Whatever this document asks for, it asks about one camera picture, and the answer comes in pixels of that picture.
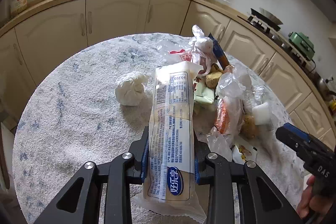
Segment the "person's right hand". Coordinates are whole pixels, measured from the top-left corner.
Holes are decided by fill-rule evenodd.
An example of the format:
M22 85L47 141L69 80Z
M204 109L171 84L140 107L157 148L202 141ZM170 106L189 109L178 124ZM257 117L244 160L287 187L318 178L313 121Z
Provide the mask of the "person's right hand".
M309 214L309 210L313 210L319 214L313 223L321 223L332 207L334 200L332 198L313 195L314 182L315 177L311 175L306 182L307 187L302 192L301 201L297 206L297 213L301 219L304 219Z

